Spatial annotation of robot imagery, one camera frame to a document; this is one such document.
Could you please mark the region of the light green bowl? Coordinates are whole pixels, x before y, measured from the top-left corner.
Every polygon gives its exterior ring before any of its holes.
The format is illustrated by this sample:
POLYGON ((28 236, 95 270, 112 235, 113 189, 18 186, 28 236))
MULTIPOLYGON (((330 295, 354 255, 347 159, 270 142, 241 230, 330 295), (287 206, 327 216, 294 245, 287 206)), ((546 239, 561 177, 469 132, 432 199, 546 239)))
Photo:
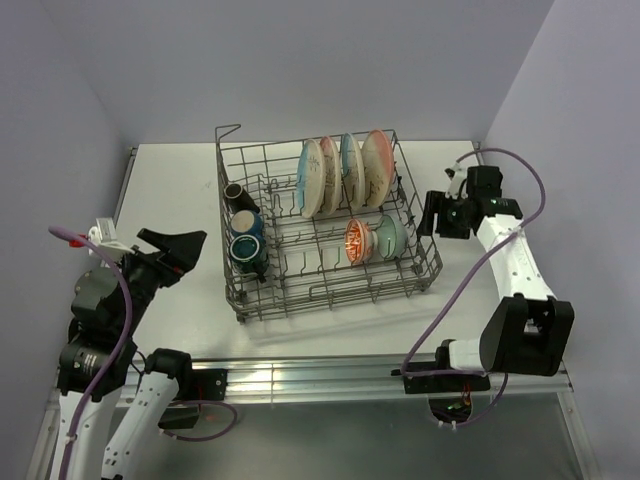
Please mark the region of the light green bowl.
POLYGON ((382 215, 379 219, 375 233, 377 237, 377 250, 384 260, 399 258, 408 244, 408 232, 403 223, 396 217, 382 215))

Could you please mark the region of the dark green mug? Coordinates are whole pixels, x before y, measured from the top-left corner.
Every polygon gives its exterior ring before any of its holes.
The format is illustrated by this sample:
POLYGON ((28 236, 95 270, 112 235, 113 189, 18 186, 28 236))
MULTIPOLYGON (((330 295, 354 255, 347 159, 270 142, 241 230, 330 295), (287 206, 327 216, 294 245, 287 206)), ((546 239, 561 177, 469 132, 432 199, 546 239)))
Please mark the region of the dark green mug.
POLYGON ((262 237, 251 234, 239 235, 232 240, 228 251, 235 271, 244 275, 254 275, 260 283, 266 282, 269 257, 262 237))

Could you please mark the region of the dark blue mug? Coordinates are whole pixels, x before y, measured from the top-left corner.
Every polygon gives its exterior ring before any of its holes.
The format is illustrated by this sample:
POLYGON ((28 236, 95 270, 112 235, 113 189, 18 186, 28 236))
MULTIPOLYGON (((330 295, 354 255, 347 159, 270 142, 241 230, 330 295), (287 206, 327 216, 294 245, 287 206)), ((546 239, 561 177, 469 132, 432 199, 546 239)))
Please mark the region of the dark blue mug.
POLYGON ((262 236, 264 222, 258 213, 252 210, 240 210, 231 217, 229 228, 234 237, 241 235, 262 236))

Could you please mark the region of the pink and cream plate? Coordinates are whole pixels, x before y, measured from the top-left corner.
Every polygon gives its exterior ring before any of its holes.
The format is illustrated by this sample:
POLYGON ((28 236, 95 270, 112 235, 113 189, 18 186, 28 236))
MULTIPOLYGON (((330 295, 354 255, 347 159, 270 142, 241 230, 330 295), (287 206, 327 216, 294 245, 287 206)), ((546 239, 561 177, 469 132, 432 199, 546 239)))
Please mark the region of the pink and cream plate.
POLYGON ((361 147, 365 171, 365 200, 378 208, 389 195, 394 175, 394 154, 391 142, 382 130, 372 130, 361 147))

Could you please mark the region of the orange patterned bowl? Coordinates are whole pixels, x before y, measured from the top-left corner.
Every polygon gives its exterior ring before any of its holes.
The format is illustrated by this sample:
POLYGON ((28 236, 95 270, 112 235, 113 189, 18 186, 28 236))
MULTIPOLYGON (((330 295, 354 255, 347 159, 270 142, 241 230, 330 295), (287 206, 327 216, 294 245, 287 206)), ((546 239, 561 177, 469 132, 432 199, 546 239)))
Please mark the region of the orange patterned bowl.
POLYGON ((349 220, 345 229, 345 252, 352 265, 368 262, 377 248, 376 232, 360 219, 349 220))

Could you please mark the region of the blue and cream plate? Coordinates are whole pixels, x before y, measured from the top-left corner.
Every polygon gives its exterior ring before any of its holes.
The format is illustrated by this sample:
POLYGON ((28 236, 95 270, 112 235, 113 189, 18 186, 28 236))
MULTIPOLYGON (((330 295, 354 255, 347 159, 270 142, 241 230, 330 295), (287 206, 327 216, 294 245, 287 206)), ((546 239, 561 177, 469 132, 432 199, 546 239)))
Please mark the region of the blue and cream plate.
POLYGON ((356 211, 365 202, 366 187, 362 153, 353 134, 345 133, 342 135, 340 155, 347 199, 352 210, 356 211))

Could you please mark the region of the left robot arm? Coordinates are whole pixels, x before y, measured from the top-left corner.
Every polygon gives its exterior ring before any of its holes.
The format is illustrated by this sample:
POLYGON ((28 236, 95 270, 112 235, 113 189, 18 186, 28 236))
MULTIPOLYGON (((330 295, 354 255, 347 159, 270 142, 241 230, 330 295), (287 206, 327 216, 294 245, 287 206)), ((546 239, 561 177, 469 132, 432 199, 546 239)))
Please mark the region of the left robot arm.
POLYGON ((156 349, 145 362, 134 403, 117 429, 113 414, 137 351, 133 334, 156 292, 191 272, 207 237, 204 231, 161 234, 141 229, 152 253, 119 243, 98 245, 62 227, 50 233, 85 246, 104 264, 75 285, 69 340, 59 357, 59 433, 54 479, 130 479, 145 442, 172 400, 195 386, 189 354, 156 349))

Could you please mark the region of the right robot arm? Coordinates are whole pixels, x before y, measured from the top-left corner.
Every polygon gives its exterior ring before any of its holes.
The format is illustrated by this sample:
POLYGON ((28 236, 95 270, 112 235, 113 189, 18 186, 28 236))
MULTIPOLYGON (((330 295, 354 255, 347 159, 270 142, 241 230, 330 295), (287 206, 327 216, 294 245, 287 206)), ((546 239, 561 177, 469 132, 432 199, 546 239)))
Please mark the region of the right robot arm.
POLYGON ((494 166, 447 169, 446 191, 429 191, 418 227, 421 235, 477 238, 485 250, 499 303, 481 335, 450 340, 448 356, 433 365, 435 383, 452 390, 468 372, 553 376, 574 321, 574 309, 556 298, 534 260, 518 202, 502 194, 494 166))

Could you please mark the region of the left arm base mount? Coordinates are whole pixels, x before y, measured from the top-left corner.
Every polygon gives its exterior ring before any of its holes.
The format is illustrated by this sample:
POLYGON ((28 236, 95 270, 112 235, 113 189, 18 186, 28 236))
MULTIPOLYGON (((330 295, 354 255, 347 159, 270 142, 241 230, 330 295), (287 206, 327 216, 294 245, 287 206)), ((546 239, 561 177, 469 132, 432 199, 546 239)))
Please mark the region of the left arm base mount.
MULTIPOLYGON (((222 401, 225 397, 228 371, 226 369, 195 369, 190 383, 178 394, 178 400, 222 401)), ((193 428, 203 412, 203 406, 178 405, 169 407, 162 415, 159 427, 167 430, 193 428)))

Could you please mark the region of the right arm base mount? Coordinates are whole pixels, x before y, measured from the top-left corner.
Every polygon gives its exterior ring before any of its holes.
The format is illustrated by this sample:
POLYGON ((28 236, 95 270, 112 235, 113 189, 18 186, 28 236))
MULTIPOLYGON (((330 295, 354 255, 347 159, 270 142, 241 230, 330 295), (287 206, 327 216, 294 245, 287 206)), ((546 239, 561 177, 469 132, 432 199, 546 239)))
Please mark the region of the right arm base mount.
POLYGON ((392 377, 401 377, 404 393, 426 394, 431 415, 439 427, 452 430, 467 423, 473 414, 472 394, 486 392, 491 388, 490 380, 483 375, 444 374, 415 377, 402 375, 399 368, 393 369, 392 377))

